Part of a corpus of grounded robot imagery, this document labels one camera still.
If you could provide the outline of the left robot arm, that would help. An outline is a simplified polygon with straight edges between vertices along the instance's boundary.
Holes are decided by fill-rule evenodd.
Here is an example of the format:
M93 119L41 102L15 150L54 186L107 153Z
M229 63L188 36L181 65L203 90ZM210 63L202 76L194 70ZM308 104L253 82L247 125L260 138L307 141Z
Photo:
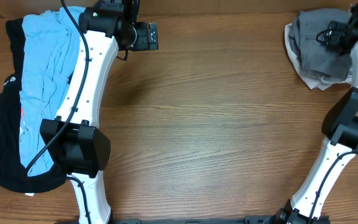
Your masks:
M74 22L80 35L76 66L54 119L43 119L40 134L53 163L74 188L78 223L112 223L104 189L111 142L99 130L104 87L120 51L158 49L155 23L137 21L139 1L99 1Z

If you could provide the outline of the grey shorts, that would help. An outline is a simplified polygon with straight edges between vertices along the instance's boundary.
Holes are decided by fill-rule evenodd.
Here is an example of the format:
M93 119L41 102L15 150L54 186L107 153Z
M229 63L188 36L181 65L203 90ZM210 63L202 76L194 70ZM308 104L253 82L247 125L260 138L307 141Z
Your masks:
M333 8L300 11L295 17L288 35L290 46L308 78L325 83L346 80L352 66L350 55L324 46L316 36L326 30L331 21L346 23L349 18L348 12Z

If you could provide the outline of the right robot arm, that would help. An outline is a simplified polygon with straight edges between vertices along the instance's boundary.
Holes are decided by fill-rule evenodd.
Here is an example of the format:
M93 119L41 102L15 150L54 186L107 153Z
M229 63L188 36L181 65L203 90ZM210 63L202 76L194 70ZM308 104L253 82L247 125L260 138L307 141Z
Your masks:
M321 211L345 166L358 155L358 2L348 11L300 12L285 27L287 54L308 84L348 82L351 88L328 111L323 142L306 180L267 223L328 223Z

